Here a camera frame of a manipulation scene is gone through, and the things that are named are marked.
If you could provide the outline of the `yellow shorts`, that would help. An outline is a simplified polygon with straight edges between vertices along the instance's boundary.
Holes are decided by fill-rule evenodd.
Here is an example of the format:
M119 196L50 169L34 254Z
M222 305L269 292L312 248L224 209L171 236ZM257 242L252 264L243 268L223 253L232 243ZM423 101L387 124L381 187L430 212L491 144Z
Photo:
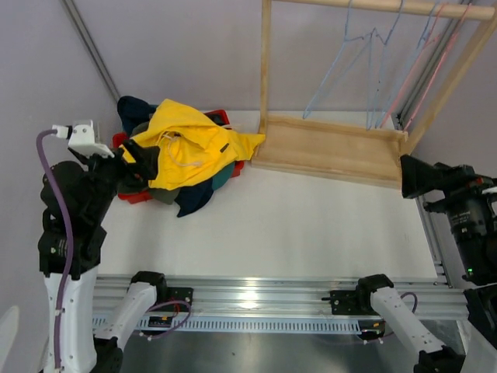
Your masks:
M152 106L133 96L120 97L117 113L123 130L142 148L158 148L154 189L193 187L225 166L248 161L264 134L244 134L215 124L204 113L171 99Z

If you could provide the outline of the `navy blue shorts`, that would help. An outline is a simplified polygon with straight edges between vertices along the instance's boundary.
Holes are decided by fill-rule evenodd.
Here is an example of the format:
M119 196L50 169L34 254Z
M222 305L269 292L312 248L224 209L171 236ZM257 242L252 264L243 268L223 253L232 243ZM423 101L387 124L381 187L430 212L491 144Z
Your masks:
M121 96L117 102L117 113L121 119L123 130L129 138L148 129L149 121L155 111L155 106L133 96ZM185 217L204 207L214 194L211 184L212 179L208 179L195 186L180 187L179 195L174 202L179 206L176 217ZM120 192L138 192L143 189L149 190L150 187L145 186L144 183L135 183L123 186Z

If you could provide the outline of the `teal green shorts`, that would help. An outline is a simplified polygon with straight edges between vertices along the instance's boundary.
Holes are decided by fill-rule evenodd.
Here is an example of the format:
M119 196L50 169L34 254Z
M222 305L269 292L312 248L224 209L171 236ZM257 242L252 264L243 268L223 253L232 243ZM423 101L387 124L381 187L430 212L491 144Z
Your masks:
M235 163L232 162L227 166L225 166L222 170L220 170L212 177L211 186L213 191L219 190L220 188L222 188L223 185L226 184L227 181L229 181L229 179L232 176L232 173L234 172L234 169L235 169Z

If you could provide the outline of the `dark grey shorts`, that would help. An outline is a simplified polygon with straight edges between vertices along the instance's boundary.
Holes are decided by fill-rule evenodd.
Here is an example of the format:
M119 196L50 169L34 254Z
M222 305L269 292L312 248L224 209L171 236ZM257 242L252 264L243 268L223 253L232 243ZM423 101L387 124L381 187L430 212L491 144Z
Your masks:
M209 112L209 113L205 113L205 116L208 117L210 120L212 120L218 126L224 126L225 125L224 117L220 113L211 113L211 112Z

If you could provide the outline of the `pink hanger of teal shorts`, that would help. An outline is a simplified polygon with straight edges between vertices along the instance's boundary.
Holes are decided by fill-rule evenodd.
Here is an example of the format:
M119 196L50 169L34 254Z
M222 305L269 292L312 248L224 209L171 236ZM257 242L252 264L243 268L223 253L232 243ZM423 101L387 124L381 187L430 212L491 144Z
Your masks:
M391 94L389 96L387 109L382 112L380 118L374 125L376 128L383 128L387 123L388 118L393 114L394 109L401 102L401 99L405 97L409 86L418 73L426 51L440 38L440 35L435 33L435 28L439 22L441 11L444 10L445 7L446 6L441 1L437 1L431 8L425 27L416 44L416 48L406 62L405 72L395 83L394 95Z

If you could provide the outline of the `blue hanger of navy shorts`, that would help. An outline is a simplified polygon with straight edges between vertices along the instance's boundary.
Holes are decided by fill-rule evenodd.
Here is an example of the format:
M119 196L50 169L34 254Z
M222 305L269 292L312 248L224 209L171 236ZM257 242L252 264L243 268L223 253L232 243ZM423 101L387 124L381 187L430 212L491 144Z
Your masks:
M382 35L377 29L374 29L374 32L371 34L371 36L375 36L379 42L381 43L381 55L380 55L380 60L379 60L379 67L377 70L377 76L374 81L374 91L373 91L373 96L372 96L372 103L371 105L368 103L367 104L367 122L366 122L366 129L371 130L373 128L376 128L376 117L379 112L378 109L378 104L380 103L380 98L381 98L381 91L383 89L384 85L384 70L385 70L385 60L386 60L386 55L389 49L389 43L390 39L392 37L393 32L395 31L395 28L398 24L399 19L401 18L401 14L403 12L404 8L404 1L400 1L399 5L399 10L397 12L397 15L394 19L394 22L391 25L391 28L389 29L388 33L386 35Z

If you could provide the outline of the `blue hanger of yellow shorts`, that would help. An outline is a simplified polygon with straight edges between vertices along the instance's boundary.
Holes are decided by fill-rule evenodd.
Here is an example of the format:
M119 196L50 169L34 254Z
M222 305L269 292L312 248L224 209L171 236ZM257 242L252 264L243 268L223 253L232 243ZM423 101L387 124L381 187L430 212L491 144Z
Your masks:
M372 31L366 31L357 35L351 33L350 21L353 14L354 3L355 1L347 2L346 21L343 28L341 46L315 90L315 93L304 108L302 113L303 119L308 119L310 117L316 106L332 93L338 83L341 82L356 65L366 49L371 47L373 39Z

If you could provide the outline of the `olive green shorts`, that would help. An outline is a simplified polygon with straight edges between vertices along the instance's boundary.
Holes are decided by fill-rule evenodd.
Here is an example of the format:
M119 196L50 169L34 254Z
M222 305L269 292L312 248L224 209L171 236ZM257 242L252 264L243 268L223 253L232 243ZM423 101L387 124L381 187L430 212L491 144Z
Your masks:
M172 205L175 202L177 196L179 195L179 189L167 190L167 189L150 188L148 192L153 199L167 205Z

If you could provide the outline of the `blue hanger of olive shorts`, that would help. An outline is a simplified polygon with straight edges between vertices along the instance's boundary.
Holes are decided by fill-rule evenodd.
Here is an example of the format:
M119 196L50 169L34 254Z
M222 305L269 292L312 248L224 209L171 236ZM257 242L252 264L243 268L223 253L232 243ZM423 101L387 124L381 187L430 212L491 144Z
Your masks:
M386 124L387 119L393 113L393 109L398 105L399 100L404 96L405 90L412 80L412 76L425 51L431 44L438 40L438 37L433 36L433 32L440 18L440 10L436 10L439 5L441 5L441 1L436 1L435 5L430 9L425 26L419 35L415 48L407 54L407 58L403 62L400 72L395 75L386 103L381 108L374 121L374 129L380 129Z

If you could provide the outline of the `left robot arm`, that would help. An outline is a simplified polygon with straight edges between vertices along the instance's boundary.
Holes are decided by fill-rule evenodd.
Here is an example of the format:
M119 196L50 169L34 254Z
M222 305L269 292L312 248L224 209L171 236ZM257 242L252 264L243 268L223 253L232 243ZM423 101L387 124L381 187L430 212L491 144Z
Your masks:
M110 155L73 154L75 161L55 166L39 154L45 170L40 192L45 209L38 251L50 312L50 347L43 371L118 372L139 319L149 309L163 309L169 293L164 274L139 271L106 324L92 328L93 295L106 238L102 223L120 184L155 177L155 150L126 141Z

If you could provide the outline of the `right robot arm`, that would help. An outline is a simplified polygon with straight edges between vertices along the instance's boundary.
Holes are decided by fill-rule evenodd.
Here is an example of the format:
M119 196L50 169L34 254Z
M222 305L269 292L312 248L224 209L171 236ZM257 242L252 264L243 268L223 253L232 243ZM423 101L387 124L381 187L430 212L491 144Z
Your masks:
M362 277L354 302L363 313L377 316L388 333L400 342L414 372L494 372L496 370L496 179L477 173L472 166L430 165L402 155L401 195L417 199L433 191L437 200L422 208L448 220L457 254L470 287L460 292L453 316L466 322L457 350L428 327L422 297L400 289L385 274Z

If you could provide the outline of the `red plastic bin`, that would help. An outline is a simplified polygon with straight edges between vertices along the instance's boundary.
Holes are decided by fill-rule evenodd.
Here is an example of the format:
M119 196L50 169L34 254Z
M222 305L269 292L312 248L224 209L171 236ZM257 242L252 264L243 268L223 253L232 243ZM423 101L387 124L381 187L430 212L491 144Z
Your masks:
M222 127L227 127L228 129L231 129L231 124L228 119L228 115L225 110L214 110L211 111L211 113L220 113L224 117L225 125ZM117 133L113 136L113 147L117 148L120 145L123 144L125 140L128 139L128 136L125 132L120 132ZM232 173L231 178L235 178L240 176L242 169L244 168L245 163L243 161L236 161L235 162L235 169L234 172ZM149 200L152 200L153 198L149 194L147 189L143 189L138 192L131 192L131 191L126 191L126 192L119 192L118 197L121 200L127 201L129 204L138 204L141 202L146 202Z

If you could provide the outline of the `wooden clothes rack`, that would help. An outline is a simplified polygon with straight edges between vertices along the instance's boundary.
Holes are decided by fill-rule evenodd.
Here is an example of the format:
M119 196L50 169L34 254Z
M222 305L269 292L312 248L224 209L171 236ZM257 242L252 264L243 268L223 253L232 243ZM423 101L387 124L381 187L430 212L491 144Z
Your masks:
M417 147L495 32L496 7L437 5L424 1L321 1L319 4L375 12L403 11L414 16L427 16L434 11L439 17L480 23L411 133L367 130L354 124L269 113L272 3L262 2L259 132L266 136L266 141L258 148L253 165L281 172L399 187L401 156L412 153Z

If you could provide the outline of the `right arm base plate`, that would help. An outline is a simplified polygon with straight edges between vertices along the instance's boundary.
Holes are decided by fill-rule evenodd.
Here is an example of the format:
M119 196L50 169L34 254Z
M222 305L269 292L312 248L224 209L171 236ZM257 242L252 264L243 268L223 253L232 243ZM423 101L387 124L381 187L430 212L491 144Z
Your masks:
M360 302L356 291L330 291L327 296L321 298L321 301L329 304L333 315L376 315L371 307Z

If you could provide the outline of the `aluminium rail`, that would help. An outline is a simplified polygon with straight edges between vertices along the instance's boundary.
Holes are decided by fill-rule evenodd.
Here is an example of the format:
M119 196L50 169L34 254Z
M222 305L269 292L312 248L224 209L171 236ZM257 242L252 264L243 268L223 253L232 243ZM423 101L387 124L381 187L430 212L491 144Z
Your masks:
M206 279L177 277L169 287L193 288L195 316L318 318L331 316L321 298L331 290L353 290L354 281L305 281L263 278ZM420 319L462 320L467 317L463 292L446 283L396 283L399 293L413 292Z

